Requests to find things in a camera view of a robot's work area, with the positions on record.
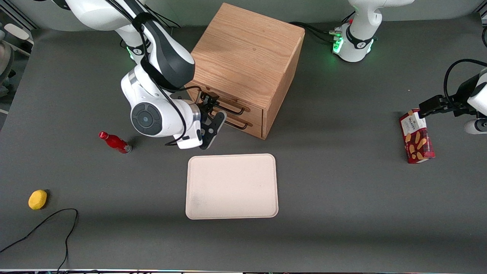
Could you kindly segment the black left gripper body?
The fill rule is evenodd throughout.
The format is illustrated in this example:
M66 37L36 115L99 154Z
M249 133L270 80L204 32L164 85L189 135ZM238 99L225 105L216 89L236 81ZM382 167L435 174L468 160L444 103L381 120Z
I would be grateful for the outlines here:
M453 103L456 109L453 111L454 116L470 115L476 116L477 111L468 104L467 100L472 95L477 86L479 75L475 75L459 85L457 92L453 95Z

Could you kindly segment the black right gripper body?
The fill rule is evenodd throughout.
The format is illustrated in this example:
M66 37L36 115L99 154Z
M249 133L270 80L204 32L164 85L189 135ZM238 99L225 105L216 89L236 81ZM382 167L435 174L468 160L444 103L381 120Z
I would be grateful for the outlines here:
M205 150L212 145L216 135L218 135L219 130L226 121L227 114L224 111L219 111L212 116L213 106L211 105L199 105L199 111L201 115L200 132L202 137L202 145L199 147L200 149Z

